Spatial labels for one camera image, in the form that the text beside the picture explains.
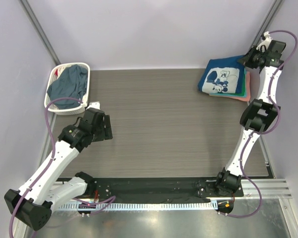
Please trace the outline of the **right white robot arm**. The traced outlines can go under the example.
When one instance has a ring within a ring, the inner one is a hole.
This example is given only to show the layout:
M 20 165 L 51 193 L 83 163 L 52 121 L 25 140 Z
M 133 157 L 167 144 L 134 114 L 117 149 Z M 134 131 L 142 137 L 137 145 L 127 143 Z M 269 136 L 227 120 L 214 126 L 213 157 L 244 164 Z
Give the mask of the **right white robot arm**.
M 275 94 L 283 69 L 281 57 L 285 48 L 285 42 L 265 40 L 238 59 L 238 63 L 245 67 L 260 70 L 260 89 L 257 98 L 252 100 L 240 118 L 242 130 L 235 151 L 217 175 L 214 190 L 219 196 L 239 190 L 244 166 L 253 145 L 261 134 L 267 132 L 280 112 Z

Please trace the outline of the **dark blue t shirt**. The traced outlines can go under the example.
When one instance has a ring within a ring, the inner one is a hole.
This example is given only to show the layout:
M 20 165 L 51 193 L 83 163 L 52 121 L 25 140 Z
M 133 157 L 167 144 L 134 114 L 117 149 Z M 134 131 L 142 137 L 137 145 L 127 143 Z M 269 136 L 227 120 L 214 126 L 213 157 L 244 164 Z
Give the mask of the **dark blue t shirt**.
M 198 90 L 207 94 L 239 94 L 242 92 L 245 66 L 243 56 L 209 60 L 198 83 Z

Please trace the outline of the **white plastic laundry basket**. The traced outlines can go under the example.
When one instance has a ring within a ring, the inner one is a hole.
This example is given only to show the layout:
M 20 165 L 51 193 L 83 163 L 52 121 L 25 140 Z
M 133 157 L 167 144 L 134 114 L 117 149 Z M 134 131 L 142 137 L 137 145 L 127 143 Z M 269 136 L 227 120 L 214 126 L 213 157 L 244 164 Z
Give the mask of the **white plastic laundry basket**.
M 82 100 L 78 100 L 76 98 L 58 98 L 53 101 L 50 100 L 47 92 L 44 99 L 44 107 L 48 108 L 48 111 L 53 112 L 57 115 L 68 116 L 68 115 L 77 115 L 81 114 L 85 111 L 85 107 L 88 105 L 88 96 L 89 96 L 89 83 L 90 83 L 90 67 L 89 65 L 82 63 L 82 62 L 75 62 L 75 63 L 65 63 L 56 66 L 52 69 L 47 85 L 48 87 L 58 79 L 60 73 L 69 66 L 72 65 L 80 65 L 88 69 L 88 78 L 87 78 L 87 93 L 83 96 Z

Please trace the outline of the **grey blue t shirt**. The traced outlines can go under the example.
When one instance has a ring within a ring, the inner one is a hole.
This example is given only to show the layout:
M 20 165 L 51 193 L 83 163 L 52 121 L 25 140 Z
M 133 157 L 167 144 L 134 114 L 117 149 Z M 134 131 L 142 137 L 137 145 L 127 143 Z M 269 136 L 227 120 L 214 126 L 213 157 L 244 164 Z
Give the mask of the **grey blue t shirt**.
M 51 101 L 58 98 L 82 100 L 87 93 L 88 69 L 80 65 L 66 67 L 47 89 Z

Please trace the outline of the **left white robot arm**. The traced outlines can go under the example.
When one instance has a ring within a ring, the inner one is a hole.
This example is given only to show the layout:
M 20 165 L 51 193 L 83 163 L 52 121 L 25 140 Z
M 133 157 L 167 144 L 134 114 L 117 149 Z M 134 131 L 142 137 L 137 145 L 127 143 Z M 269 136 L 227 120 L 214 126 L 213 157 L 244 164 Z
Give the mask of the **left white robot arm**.
M 9 189 L 4 200 L 13 218 L 34 231 L 43 228 L 52 213 L 61 205 L 78 196 L 91 198 L 95 194 L 95 179 L 78 172 L 67 183 L 52 189 L 69 163 L 92 142 L 112 139 L 110 117 L 91 103 L 75 124 L 63 128 L 52 152 L 32 177 L 18 190 Z

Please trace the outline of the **aluminium frame rail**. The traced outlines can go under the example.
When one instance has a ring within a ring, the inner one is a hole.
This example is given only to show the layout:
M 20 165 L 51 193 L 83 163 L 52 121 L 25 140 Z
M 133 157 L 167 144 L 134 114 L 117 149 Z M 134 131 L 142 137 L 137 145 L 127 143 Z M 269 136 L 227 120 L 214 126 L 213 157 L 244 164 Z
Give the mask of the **aluminium frame rail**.
M 67 183 L 69 180 L 60 180 L 53 184 L 52 189 L 58 188 L 59 186 Z M 186 204 L 186 203 L 209 203 L 212 200 L 232 200 L 236 199 L 258 199 L 260 197 L 266 198 L 275 198 L 275 197 L 285 197 L 290 195 L 290 191 L 288 185 L 283 179 L 255 179 L 252 182 L 249 182 L 246 179 L 241 181 L 240 187 L 243 190 L 243 197 L 236 197 L 235 195 L 225 196 L 225 197 L 207 197 L 207 198 L 199 198 L 199 197 L 191 197 L 191 198 L 171 198 L 171 199 L 157 199 L 157 200 L 144 200 L 143 203 L 136 202 L 135 204 Z M 78 196 L 73 198 L 72 200 L 82 199 L 88 202 L 101 202 L 112 196 L 107 196 L 104 199 L 98 198 L 98 194 L 93 196 Z M 115 203 L 126 203 L 132 204 L 130 202 L 120 202 L 115 197 Z

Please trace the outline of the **folded green t shirt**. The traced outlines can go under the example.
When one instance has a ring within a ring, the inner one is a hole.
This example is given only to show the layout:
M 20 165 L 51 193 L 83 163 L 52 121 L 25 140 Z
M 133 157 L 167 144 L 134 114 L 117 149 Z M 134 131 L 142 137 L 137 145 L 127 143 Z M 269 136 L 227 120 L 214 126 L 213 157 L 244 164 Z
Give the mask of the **folded green t shirt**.
M 235 93 L 236 96 L 239 96 L 239 97 L 245 97 L 245 93 L 246 93 L 246 72 L 244 72 L 244 75 L 243 75 L 243 79 L 241 81 L 241 86 L 240 86 L 240 92 L 239 93 Z

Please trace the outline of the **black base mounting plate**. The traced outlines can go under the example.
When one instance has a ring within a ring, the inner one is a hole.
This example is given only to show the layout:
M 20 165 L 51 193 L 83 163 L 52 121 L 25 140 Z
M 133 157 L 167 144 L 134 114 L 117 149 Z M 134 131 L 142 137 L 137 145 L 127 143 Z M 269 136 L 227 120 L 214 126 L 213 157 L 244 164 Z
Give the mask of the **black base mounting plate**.
M 120 202 L 171 198 L 207 198 L 235 195 L 243 197 L 241 187 L 236 192 L 216 188 L 213 178 L 88 178 L 88 196 L 98 194 L 98 198 L 116 196 Z

